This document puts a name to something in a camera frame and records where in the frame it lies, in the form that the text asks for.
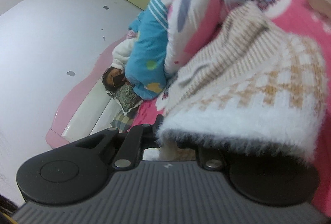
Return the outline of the beige checkered knit coat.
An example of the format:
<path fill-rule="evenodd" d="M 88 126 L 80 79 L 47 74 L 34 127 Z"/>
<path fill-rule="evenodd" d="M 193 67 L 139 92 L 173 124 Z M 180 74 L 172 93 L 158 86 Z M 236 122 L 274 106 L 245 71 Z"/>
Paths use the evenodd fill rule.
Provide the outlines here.
<path fill-rule="evenodd" d="M 320 46 L 284 32 L 248 2 L 180 70 L 168 90 L 162 144 L 314 158 L 328 79 Z"/>

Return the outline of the plaid pillow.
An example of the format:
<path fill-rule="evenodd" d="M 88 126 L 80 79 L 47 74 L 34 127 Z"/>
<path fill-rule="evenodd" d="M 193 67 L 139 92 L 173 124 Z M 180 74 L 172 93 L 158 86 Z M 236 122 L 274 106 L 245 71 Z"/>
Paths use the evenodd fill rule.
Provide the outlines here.
<path fill-rule="evenodd" d="M 118 115 L 116 115 L 110 125 L 112 128 L 117 128 L 121 133 L 126 132 L 131 128 L 135 116 L 135 114 L 124 115 L 119 113 Z"/>

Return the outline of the dark patterned pillow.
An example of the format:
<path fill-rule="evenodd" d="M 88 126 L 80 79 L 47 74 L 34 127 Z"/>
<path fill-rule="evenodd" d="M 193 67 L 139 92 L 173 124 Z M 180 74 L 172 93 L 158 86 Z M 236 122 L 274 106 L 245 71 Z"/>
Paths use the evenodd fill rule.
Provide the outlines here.
<path fill-rule="evenodd" d="M 143 102 L 142 98 L 133 91 L 133 86 L 127 84 L 120 87 L 113 98 L 121 107 L 124 115 L 139 107 Z"/>

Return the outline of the pink white headboard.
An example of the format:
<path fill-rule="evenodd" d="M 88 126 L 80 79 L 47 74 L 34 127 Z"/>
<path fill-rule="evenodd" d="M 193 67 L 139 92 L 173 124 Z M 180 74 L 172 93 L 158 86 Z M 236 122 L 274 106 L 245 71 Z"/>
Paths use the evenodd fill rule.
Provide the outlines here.
<path fill-rule="evenodd" d="M 117 111 L 117 105 L 105 92 L 101 77 L 112 63 L 112 51 L 125 36 L 111 43 L 97 59 L 91 73 L 77 84 L 62 100 L 53 123 L 46 134 L 46 142 L 51 148 L 58 148 L 86 137 L 96 131 L 96 123 L 101 116 Z"/>

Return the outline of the sleeping person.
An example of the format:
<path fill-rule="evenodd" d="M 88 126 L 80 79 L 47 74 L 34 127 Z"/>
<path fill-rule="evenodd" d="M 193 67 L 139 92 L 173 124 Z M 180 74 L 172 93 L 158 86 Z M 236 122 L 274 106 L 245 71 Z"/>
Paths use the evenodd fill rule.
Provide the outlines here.
<path fill-rule="evenodd" d="M 109 67 L 102 76 L 102 83 L 109 92 L 114 92 L 127 82 L 125 73 L 121 69 Z"/>

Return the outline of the blue cartoon quilt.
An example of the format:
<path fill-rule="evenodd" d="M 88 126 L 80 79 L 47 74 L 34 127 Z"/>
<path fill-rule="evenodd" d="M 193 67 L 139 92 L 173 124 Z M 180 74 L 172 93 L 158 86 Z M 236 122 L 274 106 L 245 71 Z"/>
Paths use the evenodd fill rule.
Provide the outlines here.
<path fill-rule="evenodd" d="M 156 98 L 166 86 L 164 60 L 168 43 L 169 6 L 150 0 L 125 67 L 125 77 L 143 100 Z"/>

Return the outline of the pink floral bed sheet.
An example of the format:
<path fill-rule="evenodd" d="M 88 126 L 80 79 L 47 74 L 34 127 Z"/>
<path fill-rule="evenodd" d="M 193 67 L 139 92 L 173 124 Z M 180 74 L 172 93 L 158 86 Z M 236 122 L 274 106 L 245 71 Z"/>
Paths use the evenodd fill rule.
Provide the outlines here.
<path fill-rule="evenodd" d="M 320 46 L 323 54 L 328 79 L 328 94 L 326 113 L 318 133 L 312 159 L 321 176 L 321 183 L 313 203 L 325 214 L 330 214 L 330 20 L 315 12 L 307 0 L 256 0 L 252 3 L 284 32 L 313 39 Z M 140 106 L 133 124 L 151 124 L 157 114 L 164 115 L 168 90 L 169 87 L 156 100 L 144 102 Z M 188 152 L 176 147 L 176 142 L 171 145 L 165 144 L 162 154 L 165 158 L 170 159 L 189 156 Z"/>

